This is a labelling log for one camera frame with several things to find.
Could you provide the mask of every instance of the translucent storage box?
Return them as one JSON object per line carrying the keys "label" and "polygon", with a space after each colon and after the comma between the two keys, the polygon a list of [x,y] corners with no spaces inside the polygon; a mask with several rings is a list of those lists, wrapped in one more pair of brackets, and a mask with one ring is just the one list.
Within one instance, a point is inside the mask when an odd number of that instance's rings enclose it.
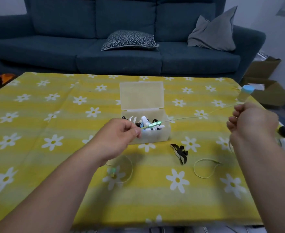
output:
{"label": "translucent storage box", "polygon": [[[153,119],[167,121],[168,116],[164,108],[163,82],[123,82],[120,83],[120,100],[122,116],[129,119],[146,116],[150,123]],[[161,130],[146,131],[142,129],[142,137],[135,138],[130,144],[155,143],[167,141],[171,134],[170,122],[163,122],[165,125]]]}

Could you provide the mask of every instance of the sofa armrest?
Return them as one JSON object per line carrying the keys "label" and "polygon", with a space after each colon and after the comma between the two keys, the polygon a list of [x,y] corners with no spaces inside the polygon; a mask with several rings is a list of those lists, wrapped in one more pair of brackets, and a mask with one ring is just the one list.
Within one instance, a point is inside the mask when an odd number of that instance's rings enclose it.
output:
{"label": "sofa armrest", "polygon": [[239,83],[241,81],[265,40],[266,35],[263,32],[236,25],[233,26],[233,41],[236,46],[233,54],[241,57],[240,65],[234,76],[236,82]]}
{"label": "sofa armrest", "polygon": [[0,16],[0,39],[35,35],[29,15]]}

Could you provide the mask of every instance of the floral tablecloth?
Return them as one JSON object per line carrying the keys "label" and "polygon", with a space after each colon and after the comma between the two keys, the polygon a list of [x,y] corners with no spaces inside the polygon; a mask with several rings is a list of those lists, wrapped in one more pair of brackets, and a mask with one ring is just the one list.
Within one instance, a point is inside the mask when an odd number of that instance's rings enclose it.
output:
{"label": "floral tablecloth", "polygon": [[[112,178],[95,173],[74,227],[261,223],[234,153],[228,146],[228,116],[238,84],[230,78],[184,78],[93,74],[24,73],[0,89],[0,220],[63,160],[87,143],[109,119],[120,117],[119,82],[163,81],[171,121],[167,142],[130,145]],[[170,144],[184,145],[181,165]],[[194,174],[201,158],[217,160],[209,179]],[[199,162],[208,176],[214,164]]]}

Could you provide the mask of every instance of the plastic bottle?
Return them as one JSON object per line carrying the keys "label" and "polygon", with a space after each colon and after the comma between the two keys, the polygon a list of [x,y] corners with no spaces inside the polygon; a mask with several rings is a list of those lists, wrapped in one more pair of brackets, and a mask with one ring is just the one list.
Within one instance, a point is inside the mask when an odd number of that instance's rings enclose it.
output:
{"label": "plastic bottle", "polygon": [[245,102],[247,98],[250,96],[251,93],[253,93],[254,87],[250,85],[244,85],[242,86],[241,92],[237,97],[238,101]]}

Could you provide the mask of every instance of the sofa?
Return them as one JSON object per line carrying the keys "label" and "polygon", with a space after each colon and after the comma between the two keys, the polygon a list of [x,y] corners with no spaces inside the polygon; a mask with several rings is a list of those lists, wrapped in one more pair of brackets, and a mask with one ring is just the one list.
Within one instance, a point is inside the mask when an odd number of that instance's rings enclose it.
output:
{"label": "sofa", "polygon": [[[265,34],[233,27],[232,52],[188,47],[200,15],[226,0],[24,0],[27,14],[0,16],[0,74],[31,72],[230,77],[240,82]],[[154,35],[155,50],[101,51],[117,30]]]}

